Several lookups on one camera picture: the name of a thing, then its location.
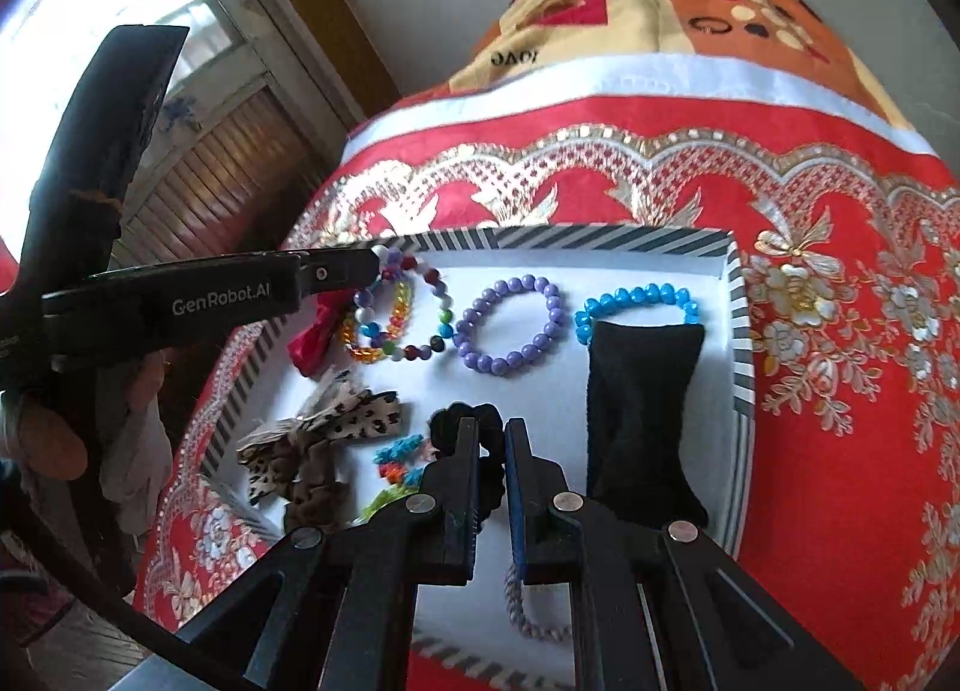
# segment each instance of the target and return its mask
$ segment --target blue beaded bracelet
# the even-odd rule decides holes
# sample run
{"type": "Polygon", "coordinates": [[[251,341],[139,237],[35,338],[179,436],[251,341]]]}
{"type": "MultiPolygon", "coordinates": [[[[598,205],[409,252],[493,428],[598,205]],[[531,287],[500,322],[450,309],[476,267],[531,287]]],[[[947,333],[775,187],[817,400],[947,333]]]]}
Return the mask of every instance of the blue beaded bracelet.
{"type": "Polygon", "coordinates": [[[651,307],[654,304],[668,304],[683,309],[683,323],[700,323],[700,305],[690,300],[690,291],[686,288],[675,290],[673,285],[647,285],[646,288],[618,288],[613,294],[604,293],[600,299],[587,298],[584,310],[573,315],[577,327],[577,341],[589,344],[593,338],[593,322],[599,317],[610,317],[630,307],[651,307]]]}

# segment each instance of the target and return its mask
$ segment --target beaded bracelet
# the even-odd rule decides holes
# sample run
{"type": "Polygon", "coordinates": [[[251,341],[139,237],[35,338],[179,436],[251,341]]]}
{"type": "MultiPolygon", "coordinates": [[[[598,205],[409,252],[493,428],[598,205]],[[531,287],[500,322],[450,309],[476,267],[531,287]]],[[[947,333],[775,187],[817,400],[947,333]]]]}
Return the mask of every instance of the beaded bracelet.
{"type": "Polygon", "coordinates": [[[440,325],[437,328],[437,334],[430,336],[430,341],[421,347],[409,344],[406,347],[400,347],[390,336],[382,336],[382,331],[376,326],[376,323],[367,323],[366,330],[361,332],[371,338],[371,347],[378,348],[383,355],[390,357],[390,360],[399,362],[400,360],[430,360],[434,352],[443,352],[446,349],[444,339],[453,338],[453,327],[450,322],[453,320],[453,312],[450,307],[453,305],[453,299],[446,292],[446,283],[440,279],[440,272],[425,261],[420,261],[414,255],[405,255],[397,249],[387,249],[382,244],[374,246],[373,253],[378,256],[383,264],[383,273],[386,276],[394,276],[403,271],[416,271],[424,277],[424,281],[431,286],[431,292],[439,299],[440,325]]]}
{"type": "Polygon", "coordinates": [[[493,376],[504,376],[525,363],[533,363],[541,352],[550,346],[552,339],[560,335],[564,318],[560,290],[546,277],[534,278],[532,274],[527,274],[522,278],[514,277],[505,282],[496,280],[492,288],[485,289],[480,294],[480,298],[464,311],[464,317],[457,322],[457,334],[453,337],[453,343],[467,368],[484,374],[493,374],[493,376]],[[490,314],[493,306],[511,293],[520,294],[530,290],[536,290],[546,298],[549,320],[544,325],[544,332],[534,336],[533,341],[530,344],[524,344],[519,352],[517,350],[508,352],[507,357],[490,357],[479,352],[472,341],[476,330],[475,323],[481,317],[490,314]]]}
{"type": "Polygon", "coordinates": [[[413,289],[407,280],[397,279],[395,287],[397,288],[397,297],[394,299],[394,308],[390,312],[390,324],[386,331],[381,331],[380,326],[376,326],[376,332],[383,336],[383,342],[380,347],[361,347],[356,342],[356,328],[360,325],[360,333],[368,335],[373,329],[373,293],[383,285],[382,279],[377,279],[370,289],[360,290],[353,296],[353,302],[357,304],[357,311],[354,314],[347,314],[344,322],[340,326],[340,336],[344,342],[344,350],[354,360],[361,363],[376,363],[386,357],[383,352],[383,343],[394,342],[400,336],[403,336],[403,330],[406,328],[407,319],[410,316],[410,307],[413,304],[413,289]]]}
{"type": "Polygon", "coordinates": [[[584,310],[573,315],[577,326],[577,341],[589,344],[593,338],[593,322],[599,317],[611,316],[630,307],[651,307],[655,304],[668,304],[683,309],[683,324],[697,325],[700,323],[700,305],[690,300],[690,291],[686,288],[675,290],[673,285],[666,283],[657,287],[647,285],[646,288],[618,288],[613,295],[604,293],[600,300],[587,298],[584,310]]]}

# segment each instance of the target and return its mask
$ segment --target black scrunchie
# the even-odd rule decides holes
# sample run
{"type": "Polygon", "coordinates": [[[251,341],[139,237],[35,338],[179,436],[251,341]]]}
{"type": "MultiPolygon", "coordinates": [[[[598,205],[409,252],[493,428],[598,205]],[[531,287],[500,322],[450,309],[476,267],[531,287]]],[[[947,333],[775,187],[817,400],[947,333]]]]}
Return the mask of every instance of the black scrunchie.
{"type": "Polygon", "coordinates": [[[490,517],[491,512],[500,506],[506,487],[503,484],[506,462],[506,438],[503,435],[503,420],[496,406],[482,403],[480,406],[467,406],[465,403],[452,403],[445,409],[434,413],[430,418],[430,444],[437,450],[438,459],[453,455],[457,447],[457,432],[460,421],[472,417],[477,421],[480,446],[488,456],[479,461],[480,504],[479,522],[490,517]]]}

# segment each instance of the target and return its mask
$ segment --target black and white striped border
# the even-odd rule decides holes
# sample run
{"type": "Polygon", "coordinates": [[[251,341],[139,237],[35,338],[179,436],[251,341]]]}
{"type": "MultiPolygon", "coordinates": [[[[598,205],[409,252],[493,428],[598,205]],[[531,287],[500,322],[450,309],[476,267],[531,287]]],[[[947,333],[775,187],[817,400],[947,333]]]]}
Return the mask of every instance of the black and white striped border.
{"type": "Polygon", "coordinates": [[[200,473],[208,480],[213,480],[217,469],[220,468],[224,451],[232,444],[234,430],[243,413],[243,407],[246,406],[253,384],[260,374],[260,367],[277,345],[286,324],[286,315],[266,321],[263,331],[253,344],[253,349],[247,355],[240,373],[227,393],[227,403],[224,403],[220,417],[217,418],[216,429],[210,435],[210,442],[203,451],[203,460],[200,461],[200,473]]]}
{"type": "MultiPolygon", "coordinates": [[[[721,258],[726,256],[724,272],[730,289],[731,344],[733,344],[733,427],[736,430],[736,462],[733,491],[727,513],[718,520],[717,544],[736,557],[749,493],[752,451],[754,451],[754,359],[750,338],[747,290],[740,267],[736,242],[727,231],[704,228],[654,228],[636,225],[534,225],[510,228],[455,228],[421,232],[416,235],[378,238],[358,243],[357,248],[385,244],[403,251],[459,252],[469,250],[606,250],[642,252],[657,255],[721,258]]],[[[217,421],[210,443],[203,453],[200,473],[213,478],[224,450],[232,441],[248,390],[253,386],[260,365],[280,337],[286,318],[268,321],[260,338],[227,395],[227,403],[217,421]]]]}
{"type": "Polygon", "coordinates": [[[731,243],[726,231],[648,228],[636,225],[533,225],[511,228],[454,228],[378,238],[358,244],[386,244],[403,251],[457,252],[474,249],[581,249],[647,252],[720,258],[731,243]]]}
{"type": "Polygon", "coordinates": [[[410,650],[425,659],[440,661],[446,669],[479,680],[480,683],[486,683],[491,688],[511,691],[530,688],[541,689],[541,691],[574,691],[572,685],[555,683],[554,680],[538,675],[526,675],[496,661],[487,661],[479,656],[473,656],[443,640],[425,635],[416,627],[414,627],[413,639],[410,641],[410,650]]]}

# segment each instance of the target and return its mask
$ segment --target black cable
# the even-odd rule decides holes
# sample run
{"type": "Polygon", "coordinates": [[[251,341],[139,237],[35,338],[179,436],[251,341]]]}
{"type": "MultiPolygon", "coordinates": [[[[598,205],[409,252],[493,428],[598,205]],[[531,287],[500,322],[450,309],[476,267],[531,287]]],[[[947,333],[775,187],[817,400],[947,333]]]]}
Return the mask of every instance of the black cable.
{"type": "Polygon", "coordinates": [[[234,670],[205,656],[176,635],[171,635],[164,627],[152,622],[107,589],[50,533],[49,528],[30,509],[19,487],[5,486],[3,502],[5,528],[16,533],[47,572],[104,620],[148,651],[219,691],[263,691],[234,670]]]}

